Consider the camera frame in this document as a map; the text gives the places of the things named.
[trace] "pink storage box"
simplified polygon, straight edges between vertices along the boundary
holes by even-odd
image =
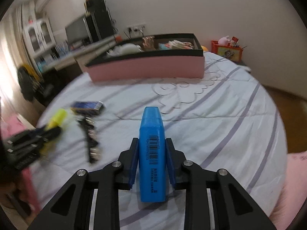
[[[194,34],[155,35],[155,48],[170,40],[191,42],[194,49],[156,50],[107,57],[101,54],[86,66],[93,82],[138,78],[203,78],[205,58]],[[123,41],[118,45],[142,45],[142,38]]]
[[[87,68],[93,82],[137,78],[203,78],[204,57],[160,56],[127,59]]]

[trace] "white cabinet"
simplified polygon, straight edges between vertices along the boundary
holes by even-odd
[[[47,18],[33,21],[24,29],[27,50],[36,58],[55,46],[55,40]]]

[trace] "white wall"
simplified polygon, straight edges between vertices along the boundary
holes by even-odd
[[[85,12],[84,0],[52,0],[53,31]],[[117,28],[146,23],[148,34],[192,32],[211,39],[236,36],[243,60],[263,84],[307,98],[307,29],[288,0],[106,0]]]

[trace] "pink toy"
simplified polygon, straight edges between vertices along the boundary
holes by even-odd
[[[218,44],[220,46],[227,46],[228,43],[230,42],[230,40],[228,38],[229,38],[229,35],[225,36],[225,37],[222,37],[221,39],[219,39]]]

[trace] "white bedsheet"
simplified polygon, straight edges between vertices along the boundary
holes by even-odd
[[[78,170],[89,172],[117,160],[129,148],[146,106],[158,106],[165,136],[203,168],[227,169],[269,215],[286,169],[286,137],[279,112],[265,89],[236,64],[205,53],[204,79],[168,78],[93,84],[87,73],[69,84],[47,108],[39,126],[73,101],[100,100],[105,111],[95,119],[102,158],[87,162],[84,134],[68,120],[56,149],[31,169],[41,206]],[[122,229],[183,229],[185,192],[161,204],[141,203],[138,172],[131,191],[119,192]]]

